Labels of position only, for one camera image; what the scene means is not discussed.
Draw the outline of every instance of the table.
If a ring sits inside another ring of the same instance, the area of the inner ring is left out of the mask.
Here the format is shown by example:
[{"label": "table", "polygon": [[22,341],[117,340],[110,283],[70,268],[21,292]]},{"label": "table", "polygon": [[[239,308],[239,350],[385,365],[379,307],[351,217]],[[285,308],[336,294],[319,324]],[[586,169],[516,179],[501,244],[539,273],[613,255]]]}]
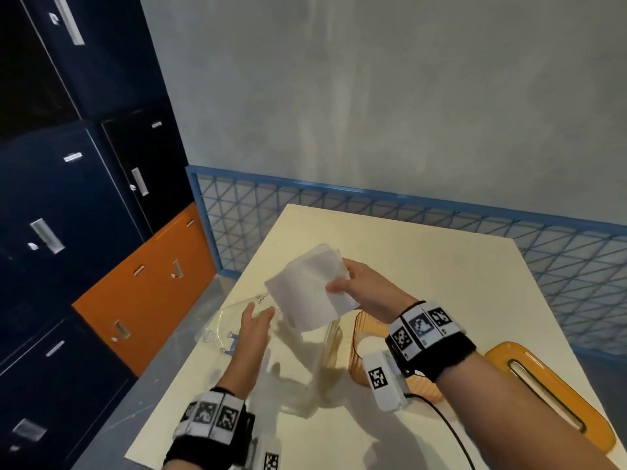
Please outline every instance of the table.
[{"label": "table", "polygon": [[[290,260],[329,243],[345,257],[365,262],[423,300],[437,300],[485,353],[503,341],[528,348],[592,406],[606,416],[584,371],[513,240],[401,221],[287,205],[224,306],[260,294],[263,283]],[[444,423],[426,405],[384,414],[369,388],[350,380],[347,367],[356,313],[341,319],[344,334],[336,368],[335,400],[308,419],[278,414],[284,470],[466,469],[468,463]],[[288,370],[293,358],[281,348]],[[192,397],[206,390],[216,356],[199,343],[132,444],[126,458],[160,469],[178,423]],[[452,410],[444,410],[455,419]],[[477,469],[478,450],[458,420],[452,422]],[[627,470],[627,453],[617,441],[609,457]]]}]

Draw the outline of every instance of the white paper napkin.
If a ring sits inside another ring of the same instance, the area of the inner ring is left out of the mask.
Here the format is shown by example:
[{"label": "white paper napkin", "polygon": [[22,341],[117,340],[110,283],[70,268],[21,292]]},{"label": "white paper napkin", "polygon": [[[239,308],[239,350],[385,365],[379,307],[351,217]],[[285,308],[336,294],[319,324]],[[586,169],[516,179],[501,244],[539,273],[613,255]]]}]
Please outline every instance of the white paper napkin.
[{"label": "white paper napkin", "polygon": [[287,264],[266,288],[287,322],[298,332],[309,332],[359,306],[346,293],[325,290],[338,277],[349,278],[340,251],[321,244]]}]

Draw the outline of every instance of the person's right hand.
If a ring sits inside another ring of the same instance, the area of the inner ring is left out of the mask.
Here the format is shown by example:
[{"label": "person's right hand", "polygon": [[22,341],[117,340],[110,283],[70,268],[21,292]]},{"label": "person's right hand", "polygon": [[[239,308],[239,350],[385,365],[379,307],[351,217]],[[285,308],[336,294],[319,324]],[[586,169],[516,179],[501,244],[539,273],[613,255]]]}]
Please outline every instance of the person's right hand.
[{"label": "person's right hand", "polygon": [[399,289],[377,271],[355,260],[342,259],[350,279],[338,278],[327,284],[327,292],[346,292],[364,312],[390,324],[416,299]]}]

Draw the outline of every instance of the floor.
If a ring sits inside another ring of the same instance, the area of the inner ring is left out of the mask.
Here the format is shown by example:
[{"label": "floor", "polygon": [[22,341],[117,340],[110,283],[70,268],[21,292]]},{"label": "floor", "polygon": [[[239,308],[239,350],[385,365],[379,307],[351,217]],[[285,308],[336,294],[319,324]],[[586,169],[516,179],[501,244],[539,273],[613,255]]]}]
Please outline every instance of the floor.
[{"label": "floor", "polygon": [[[124,454],[194,348],[194,335],[220,308],[234,284],[225,277],[211,282],[72,470],[146,468],[125,459]],[[619,438],[627,445],[627,360],[621,363],[588,354],[577,357]]]}]

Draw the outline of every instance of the folded tissue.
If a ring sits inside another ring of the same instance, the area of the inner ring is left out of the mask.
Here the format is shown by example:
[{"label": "folded tissue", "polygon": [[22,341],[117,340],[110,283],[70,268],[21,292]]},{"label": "folded tissue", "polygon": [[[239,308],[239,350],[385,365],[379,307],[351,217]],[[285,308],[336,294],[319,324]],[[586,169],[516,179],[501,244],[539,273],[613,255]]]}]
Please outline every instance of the folded tissue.
[{"label": "folded tissue", "polygon": [[338,277],[349,278],[340,251],[321,244],[287,264],[266,282],[266,288],[283,318],[297,332],[310,332],[359,306],[346,293],[325,290],[325,285]]}]

